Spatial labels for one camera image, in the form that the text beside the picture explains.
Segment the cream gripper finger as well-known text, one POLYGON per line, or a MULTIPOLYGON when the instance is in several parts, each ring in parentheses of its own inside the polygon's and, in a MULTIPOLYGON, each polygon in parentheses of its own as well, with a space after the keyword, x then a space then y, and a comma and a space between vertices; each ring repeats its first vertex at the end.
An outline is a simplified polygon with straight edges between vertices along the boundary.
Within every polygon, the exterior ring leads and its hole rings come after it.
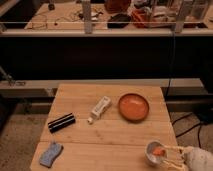
POLYGON ((164 159, 162 163, 166 164, 169 168, 177 169, 178 171, 187 171, 187 166, 185 164, 177 164, 174 161, 164 159))
POLYGON ((175 150, 178 151, 179 153, 182 153, 185 149, 183 146, 169 146, 169 145, 163 145, 164 149, 167 150, 175 150))

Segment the white cloth-covered gripper body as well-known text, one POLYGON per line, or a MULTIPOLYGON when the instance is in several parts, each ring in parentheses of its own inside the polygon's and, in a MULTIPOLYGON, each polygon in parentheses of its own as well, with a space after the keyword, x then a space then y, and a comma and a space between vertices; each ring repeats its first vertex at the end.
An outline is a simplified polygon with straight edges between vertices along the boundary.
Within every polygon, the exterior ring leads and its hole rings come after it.
POLYGON ((213 153, 198 147, 188 146, 183 157, 189 171, 213 171, 213 153))

